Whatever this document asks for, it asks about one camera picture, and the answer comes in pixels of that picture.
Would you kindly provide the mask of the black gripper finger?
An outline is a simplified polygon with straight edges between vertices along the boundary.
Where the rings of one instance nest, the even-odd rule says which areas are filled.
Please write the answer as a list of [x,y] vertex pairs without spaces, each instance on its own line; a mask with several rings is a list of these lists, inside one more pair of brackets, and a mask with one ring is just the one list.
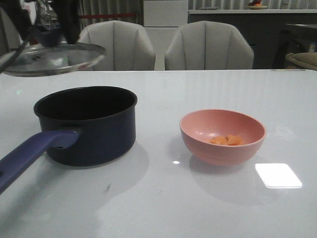
[[1,8],[12,21],[21,39],[25,41],[32,26],[28,11],[21,7],[19,0],[1,0]]
[[68,44],[75,44],[79,39],[80,21],[78,8],[78,0],[53,1],[53,10],[57,14],[57,19]]

